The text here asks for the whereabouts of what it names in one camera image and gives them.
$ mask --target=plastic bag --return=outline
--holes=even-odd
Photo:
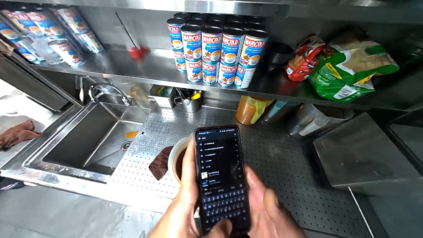
[[[352,102],[374,91],[373,76],[399,69],[385,48],[362,30],[335,37],[317,61],[319,66],[309,75],[311,84],[321,97],[339,102]]]
[[[317,66],[316,55],[326,48],[326,43],[318,36],[311,36],[303,41],[295,50],[295,58],[285,66],[288,78],[292,81],[303,81]]]

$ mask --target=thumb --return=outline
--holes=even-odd
[[[283,205],[279,206],[279,201],[275,191],[267,188],[263,196],[264,209],[271,218],[275,226],[276,232],[279,237],[296,237],[305,238],[305,235],[299,225],[296,223],[294,217],[291,215],[288,209]]]
[[[232,223],[228,219],[218,222],[212,230],[205,236],[210,238],[229,238],[232,231]]]

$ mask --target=sink drain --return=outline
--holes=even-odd
[[[122,150],[122,151],[127,151],[127,150],[128,150],[128,148],[129,148],[129,146],[131,145],[131,142],[132,142],[132,141],[125,141],[124,143],[122,143],[122,145],[121,145],[121,150]]]

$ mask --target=stainless steel sink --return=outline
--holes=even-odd
[[[110,95],[90,102],[58,129],[24,166],[106,183],[150,109],[116,104]]]

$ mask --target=brown towel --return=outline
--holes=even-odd
[[[168,171],[168,160],[169,154],[173,146],[164,148],[153,160],[153,162],[148,166],[151,173],[157,180],[160,180],[165,173]]]
[[[0,151],[5,151],[22,141],[34,139],[40,135],[41,133],[34,132],[34,124],[32,121],[27,120],[24,123],[9,128],[0,135]]]

